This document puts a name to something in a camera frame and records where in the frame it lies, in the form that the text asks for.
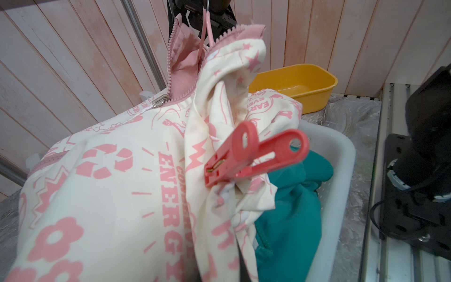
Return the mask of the red clothespin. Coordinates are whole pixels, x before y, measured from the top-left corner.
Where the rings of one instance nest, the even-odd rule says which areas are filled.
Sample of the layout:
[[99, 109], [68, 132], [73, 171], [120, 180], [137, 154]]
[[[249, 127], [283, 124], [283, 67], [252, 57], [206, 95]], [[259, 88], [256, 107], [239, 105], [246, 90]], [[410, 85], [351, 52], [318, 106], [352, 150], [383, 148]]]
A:
[[205, 186], [242, 180], [302, 162], [310, 151], [308, 136], [288, 129], [260, 141], [256, 127], [242, 122], [204, 166]]

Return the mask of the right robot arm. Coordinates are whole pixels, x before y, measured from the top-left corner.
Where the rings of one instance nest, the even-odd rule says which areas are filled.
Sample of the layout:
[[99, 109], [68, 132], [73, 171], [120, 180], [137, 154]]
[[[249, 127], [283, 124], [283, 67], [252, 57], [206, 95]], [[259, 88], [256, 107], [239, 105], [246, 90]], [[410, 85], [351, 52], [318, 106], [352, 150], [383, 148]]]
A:
[[[385, 145], [382, 200], [369, 212], [385, 237], [446, 259], [451, 256], [451, 74], [439, 68], [406, 101], [408, 135]], [[287, 130], [263, 141], [242, 122], [203, 165], [207, 188], [286, 168], [307, 156], [307, 138]]]

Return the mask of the pink hanger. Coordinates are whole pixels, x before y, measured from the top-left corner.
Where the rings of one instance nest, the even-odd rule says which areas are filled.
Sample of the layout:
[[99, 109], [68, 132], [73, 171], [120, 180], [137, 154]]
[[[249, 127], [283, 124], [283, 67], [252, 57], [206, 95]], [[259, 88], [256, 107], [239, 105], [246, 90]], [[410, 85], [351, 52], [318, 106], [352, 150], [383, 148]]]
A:
[[209, 47], [212, 47], [214, 44], [214, 37], [213, 37], [213, 31], [211, 27], [211, 15], [210, 15], [210, 1], [205, 0], [203, 2], [203, 25], [202, 25], [202, 31], [201, 31], [201, 37], [200, 37], [200, 44], [198, 47], [198, 53], [197, 53], [197, 61], [201, 59], [203, 49], [204, 49], [204, 42], [206, 35], [208, 36], [209, 40]]

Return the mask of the green jacket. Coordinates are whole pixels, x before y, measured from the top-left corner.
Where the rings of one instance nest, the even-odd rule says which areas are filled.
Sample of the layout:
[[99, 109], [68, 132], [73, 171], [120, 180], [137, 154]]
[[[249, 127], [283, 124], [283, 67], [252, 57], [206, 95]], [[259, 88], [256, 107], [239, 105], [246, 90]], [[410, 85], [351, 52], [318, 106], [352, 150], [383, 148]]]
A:
[[322, 236], [317, 190], [334, 174], [332, 164], [310, 151], [304, 161], [269, 173], [275, 208], [255, 222], [258, 279], [303, 282]]

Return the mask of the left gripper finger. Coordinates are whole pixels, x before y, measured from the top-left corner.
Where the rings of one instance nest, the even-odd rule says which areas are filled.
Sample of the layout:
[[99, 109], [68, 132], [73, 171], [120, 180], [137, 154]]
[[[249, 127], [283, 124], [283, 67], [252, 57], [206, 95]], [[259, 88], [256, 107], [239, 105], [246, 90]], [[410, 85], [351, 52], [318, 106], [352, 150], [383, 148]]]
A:
[[239, 246], [238, 246], [238, 255], [239, 255], [239, 268], [240, 268], [240, 282], [251, 282], [251, 278], [247, 271], [247, 267], [245, 265], [243, 254], [242, 254]]

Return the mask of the cream pink print jacket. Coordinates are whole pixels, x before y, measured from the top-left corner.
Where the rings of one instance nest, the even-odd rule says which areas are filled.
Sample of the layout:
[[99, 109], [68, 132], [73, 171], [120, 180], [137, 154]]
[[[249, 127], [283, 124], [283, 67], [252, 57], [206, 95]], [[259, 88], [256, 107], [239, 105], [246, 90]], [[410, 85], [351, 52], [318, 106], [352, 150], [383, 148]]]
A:
[[240, 123], [265, 141], [298, 129], [302, 106], [251, 94], [264, 25], [238, 25], [204, 46], [178, 16], [169, 86], [63, 139], [29, 174], [8, 282], [239, 282], [238, 246], [258, 280], [256, 220], [275, 208], [269, 173], [207, 188], [203, 165]]

